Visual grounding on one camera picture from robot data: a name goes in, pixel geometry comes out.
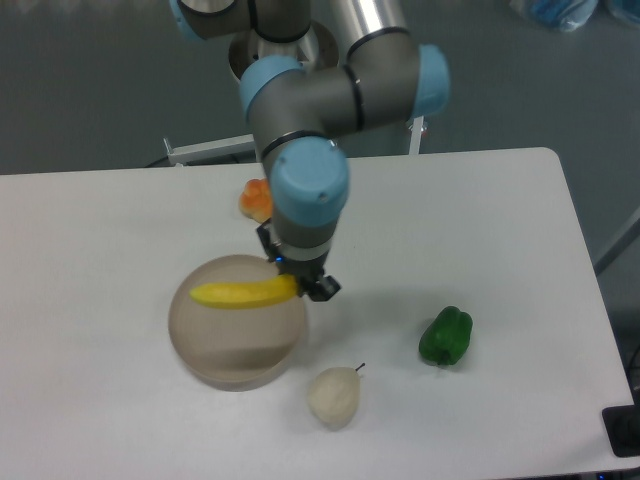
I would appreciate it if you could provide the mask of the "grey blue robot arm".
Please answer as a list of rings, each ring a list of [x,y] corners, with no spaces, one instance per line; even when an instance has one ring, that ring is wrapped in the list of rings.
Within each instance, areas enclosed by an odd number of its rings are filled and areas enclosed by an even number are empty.
[[[325,273],[349,194],[349,167],[335,139],[440,112],[450,95],[441,50],[418,44],[397,1],[334,1],[345,62],[308,71],[297,58],[312,26],[307,1],[174,1],[179,28],[202,40],[254,32],[275,46],[241,75],[239,95],[273,212],[257,230],[269,261],[298,295],[331,299]]]

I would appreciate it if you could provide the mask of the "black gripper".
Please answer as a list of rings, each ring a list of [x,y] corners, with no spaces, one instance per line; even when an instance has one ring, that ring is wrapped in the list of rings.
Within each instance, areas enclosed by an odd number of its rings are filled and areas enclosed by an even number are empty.
[[[324,264],[328,254],[324,253],[311,260],[294,260],[286,257],[274,243],[271,222],[264,222],[256,233],[267,259],[274,262],[280,274],[295,278],[299,295],[306,295],[313,302],[327,302],[340,290],[340,283],[330,275],[325,275]]]

